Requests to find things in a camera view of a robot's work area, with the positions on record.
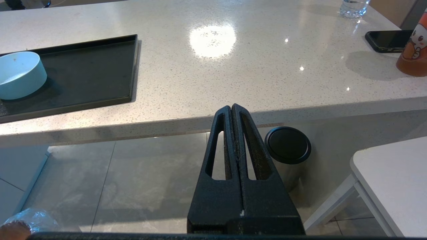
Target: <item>white stool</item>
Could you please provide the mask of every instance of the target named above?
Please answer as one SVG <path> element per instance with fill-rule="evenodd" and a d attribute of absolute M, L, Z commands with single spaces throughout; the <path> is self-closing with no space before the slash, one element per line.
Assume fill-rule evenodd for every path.
<path fill-rule="evenodd" d="M 355 190 L 388 236 L 427 237 L 427 137 L 372 147 L 350 160 L 352 174 L 304 223 L 328 221 Z"/>

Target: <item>white quartz countertop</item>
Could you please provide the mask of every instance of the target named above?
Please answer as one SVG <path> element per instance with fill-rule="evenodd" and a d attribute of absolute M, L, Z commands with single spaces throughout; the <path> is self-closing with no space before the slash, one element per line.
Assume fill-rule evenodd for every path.
<path fill-rule="evenodd" d="M 256 124 L 427 108 L 427 78 L 375 53 L 374 9 L 340 0 L 129 0 L 0 12 L 0 53 L 138 34 L 131 103 L 0 124 L 0 147 L 200 132 L 238 103 Z"/>

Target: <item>water bottle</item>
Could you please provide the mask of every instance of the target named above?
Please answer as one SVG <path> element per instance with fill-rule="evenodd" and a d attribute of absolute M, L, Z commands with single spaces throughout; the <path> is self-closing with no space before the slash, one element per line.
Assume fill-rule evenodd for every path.
<path fill-rule="evenodd" d="M 371 0 L 342 0 L 339 13 L 346 18 L 359 18 L 366 13 Z"/>

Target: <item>black tray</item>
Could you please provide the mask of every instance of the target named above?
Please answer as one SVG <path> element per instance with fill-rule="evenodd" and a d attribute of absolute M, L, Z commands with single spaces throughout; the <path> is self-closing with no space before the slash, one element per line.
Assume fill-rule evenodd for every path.
<path fill-rule="evenodd" d="M 137 49 L 138 36 L 130 35 L 28 50 L 40 55 L 46 83 L 26 97 L 0 100 L 0 123 L 130 102 Z"/>

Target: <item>black trash can lid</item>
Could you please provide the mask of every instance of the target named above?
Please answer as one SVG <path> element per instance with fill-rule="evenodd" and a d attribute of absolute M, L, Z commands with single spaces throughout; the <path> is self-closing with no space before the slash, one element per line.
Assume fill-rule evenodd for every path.
<path fill-rule="evenodd" d="M 291 127 L 270 130 L 264 142 L 271 157 L 285 164 L 299 164 L 311 153 L 311 144 L 307 136 Z"/>

